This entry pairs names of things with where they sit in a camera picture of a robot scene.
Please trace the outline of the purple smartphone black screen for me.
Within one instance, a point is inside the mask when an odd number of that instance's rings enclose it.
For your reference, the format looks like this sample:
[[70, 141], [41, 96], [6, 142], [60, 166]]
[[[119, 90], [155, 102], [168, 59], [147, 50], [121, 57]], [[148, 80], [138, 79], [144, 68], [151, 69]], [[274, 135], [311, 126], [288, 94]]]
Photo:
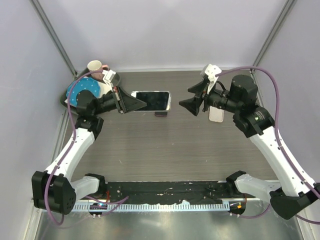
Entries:
[[168, 112], [167, 111], [155, 111], [154, 115], [156, 117], [167, 117], [168, 116]]

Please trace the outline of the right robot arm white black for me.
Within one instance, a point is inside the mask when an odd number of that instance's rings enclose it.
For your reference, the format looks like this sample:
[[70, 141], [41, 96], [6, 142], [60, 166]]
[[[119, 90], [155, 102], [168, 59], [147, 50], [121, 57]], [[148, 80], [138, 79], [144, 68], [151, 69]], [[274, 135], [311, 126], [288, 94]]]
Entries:
[[274, 171], [278, 183], [261, 180], [244, 171], [237, 171], [226, 178], [226, 193], [233, 198], [248, 194], [271, 205], [283, 219], [289, 220], [306, 207], [318, 200], [320, 185], [298, 166], [293, 159], [289, 163], [287, 150], [275, 120], [271, 114], [257, 104], [258, 86], [248, 75], [236, 75], [232, 78], [230, 88], [210, 88], [207, 76], [190, 87], [188, 92], [194, 97], [181, 100], [179, 105], [194, 116], [207, 111], [209, 107], [233, 114], [235, 126], [244, 133], [262, 153]]

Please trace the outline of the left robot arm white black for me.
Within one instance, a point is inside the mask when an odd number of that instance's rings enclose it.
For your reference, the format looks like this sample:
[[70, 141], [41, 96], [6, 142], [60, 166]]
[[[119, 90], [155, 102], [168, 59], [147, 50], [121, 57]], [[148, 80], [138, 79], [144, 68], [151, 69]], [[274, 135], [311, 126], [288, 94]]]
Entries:
[[121, 114], [130, 113], [147, 106], [120, 86], [97, 98], [87, 90], [77, 96], [78, 114], [74, 131], [61, 153], [45, 171], [36, 171], [31, 178], [33, 204], [38, 209], [67, 215], [76, 201], [86, 197], [100, 200], [107, 192], [104, 176], [88, 173], [72, 182], [73, 173], [87, 149], [98, 138], [104, 120], [101, 113], [117, 110]]

